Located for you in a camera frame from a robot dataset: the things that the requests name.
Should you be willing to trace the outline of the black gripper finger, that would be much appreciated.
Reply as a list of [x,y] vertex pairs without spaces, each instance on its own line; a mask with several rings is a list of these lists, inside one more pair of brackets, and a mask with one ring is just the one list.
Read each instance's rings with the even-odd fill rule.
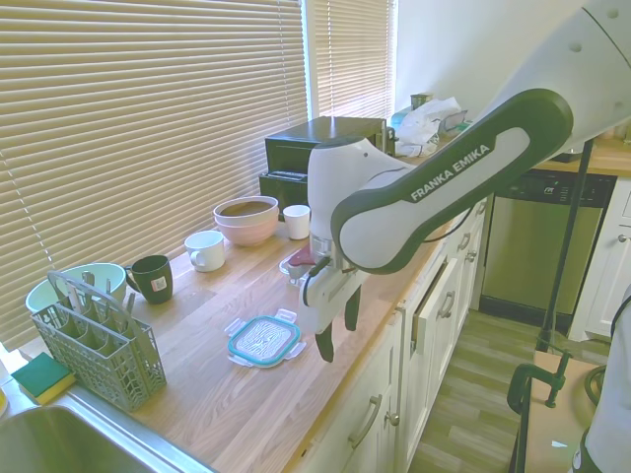
[[333,323],[330,322],[324,330],[322,330],[320,333],[317,333],[315,335],[315,342],[316,342],[319,354],[321,358],[328,363],[332,363],[334,360],[334,346],[332,342],[332,326],[333,326]]
[[359,286],[346,302],[344,308],[344,323],[348,331],[355,331],[358,322],[359,308],[361,301],[361,289]]

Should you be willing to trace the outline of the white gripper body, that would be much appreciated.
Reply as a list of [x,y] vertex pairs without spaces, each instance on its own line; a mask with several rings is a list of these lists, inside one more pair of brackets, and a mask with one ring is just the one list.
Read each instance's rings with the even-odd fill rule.
[[299,293],[300,329],[310,334],[322,333],[365,281],[366,273],[361,270],[343,273],[332,266],[305,281]]

